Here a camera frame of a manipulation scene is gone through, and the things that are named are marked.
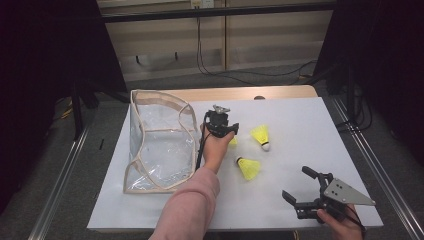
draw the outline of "white tabletop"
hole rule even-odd
[[[281,196],[286,190],[298,202],[319,197],[319,183],[302,173],[302,166],[337,178],[369,196],[321,98],[191,102],[198,123],[217,104],[231,109],[230,125],[240,123],[238,145],[229,148],[218,177],[217,199],[210,230],[289,230],[321,227],[316,220],[298,220]],[[271,150],[264,152],[250,129],[269,126]],[[129,151],[129,117],[123,124],[89,229],[101,232],[151,230],[170,194],[124,194]],[[259,160],[258,176],[246,181],[234,163],[236,156]],[[375,207],[356,206],[364,226],[383,223]]]

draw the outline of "shuttlecock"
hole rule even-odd
[[[240,167],[243,177],[246,180],[252,180],[255,178],[261,169],[261,163],[256,160],[238,157],[236,158],[236,163]]]
[[[237,138],[234,136],[233,139],[228,143],[228,146],[230,147],[236,147],[237,146]]]
[[[250,135],[252,135],[252,137],[254,139],[256,139],[256,141],[258,141],[261,146],[262,149],[266,152],[269,151],[270,145],[269,145],[269,140],[268,140],[268,126],[267,125],[259,125],[257,127],[255,127],[254,129],[252,129],[250,131]]]

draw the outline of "dark background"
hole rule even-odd
[[[314,74],[342,64],[327,77],[330,94],[353,79],[395,137],[424,164],[424,17],[418,1],[338,1]]]
[[[31,170],[74,81],[126,91],[95,0],[0,1],[0,212]]]

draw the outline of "metal frame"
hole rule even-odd
[[[343,121],[349,120],[349,116],[346,114],[346,106],[340,98],[333,99],[334,106],[336,106],[337,111],[340,114],[340,117]],[[405,229],[408,231],[411,239],[420,240],[424,239],[424,231],[418,222],[417,217],[412,211],[409,204],[406,202],[402,194],[398,191],[396,186],[393,184],[389,175],[384,170],[384,167],[381,165],[380,160],[373,152],[371,146],[368,144],[364,135],[362,135],[359,128],[350,122],[348,122],[348,128],[350,130],[353,140],[358,145],[359,150],[362,152],[365,160],[367,161],[369,167],[371,168],[374,176],[379,182],[381,188],[395,209],[396,213],[399,216],[399,219],[402,221]]]
[[[103,14],[102,20],[105,23],[135,22],[150,20],[165,20],[179,18],[198,17],[218,17],[269,13],[289,13],[289,12],[312,12],[328,11],[336,7],[336,2],[285,4],[261,7],[225,7],[225,8],[203,8],[188,10],[173,10],[163,12],[130,13],[130,14]]]
[[[72,144],[71,150],[66,158],[65,164],[63,165],[62,171],[56,180],[56,183],[50,192],[47,202],[44,204],[43,210],[35,222],[35,225],[29,235],[29,240],[42,240],[46,237],[47,232],[50,228],[50,224],[57,211],[57,208],[65,192],[66,185],[68,184],[69,178],[72,174],[72,170],[78,160],[79,153],[84,145],[85,139],[88,135],[88,130],[94,121],[96,110],[91,110],[87,117],[87,124],[82,129],[79,138]]]

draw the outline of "pink sleeve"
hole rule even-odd
[[[150,239],[203,239],[219,190],[216,174],[199,168],[168,200]]]

